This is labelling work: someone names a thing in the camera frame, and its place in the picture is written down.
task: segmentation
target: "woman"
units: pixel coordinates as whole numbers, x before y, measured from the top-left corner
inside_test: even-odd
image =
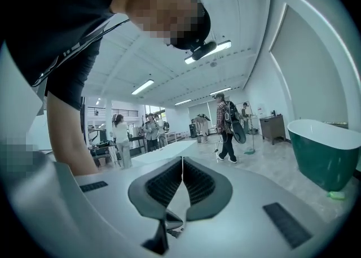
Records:
[[[165,132],[164,132],[164,122],[162,119],[159,118],[158,115],[155,115],[156,122],[159,126],[159,145],[160,147],[166,146],[166,139],[165,139]]]
[[[206,118],[201,116],[196,116],[194,119],[192,119],[192,123],[196,124],[197,132],[201,135],[203,135],[203,142],[208,143],[208,121]]]
[[[127,124],[122,115],[117,115],[113,122],[113,136],[116,138],[117,148],[123,161],[123,166],[128,169],[132,166],[130,146],[127,133]]]
[[[155,151],[158,148],[157,136],[159,132],[159,126],[154,121],[153,114],[148,115],[148,121],[145,123],[143,130],[146,133],[148,152]]]

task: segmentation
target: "black t-shirt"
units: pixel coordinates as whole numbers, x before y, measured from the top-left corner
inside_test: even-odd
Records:
[[[6,0],[5,40],[26,80],[33,85],[57,56],[109,19],[112,0]],[[47,91],[76,109],[100,40],[53,71]]]

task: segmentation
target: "white counter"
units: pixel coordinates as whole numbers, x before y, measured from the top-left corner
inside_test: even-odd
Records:
[[[196,141],[181,141],[171,143],[159,150],[148,152],[131,159],[133,167],[151,164],[156,161],[174,158],[176,156],[198,157],[199,149]]]

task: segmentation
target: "black pants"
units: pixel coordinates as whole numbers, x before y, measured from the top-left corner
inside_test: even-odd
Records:
[[[233,139],[233,134],[227,134],[225,131],[222,132],[222,139],[223,139],[223,149],[222,152],[219,154],[219,157],[221,159],[224,159],[224,157],[229,154],[231,161],[236,161],[236,156],[235,156],[235,152],[233,150],[233,145],[232,145],[232,139]]]
[[[156,139],[147,140],[148,152],[155,151],[158,148],[158,141]]]

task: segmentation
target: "green bathtub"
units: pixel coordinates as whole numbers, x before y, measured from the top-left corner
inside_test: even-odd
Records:
[[[288,124],[294,154],[302,174],[326,191],[340,191],[352,177],[361,134],[315,120]]]

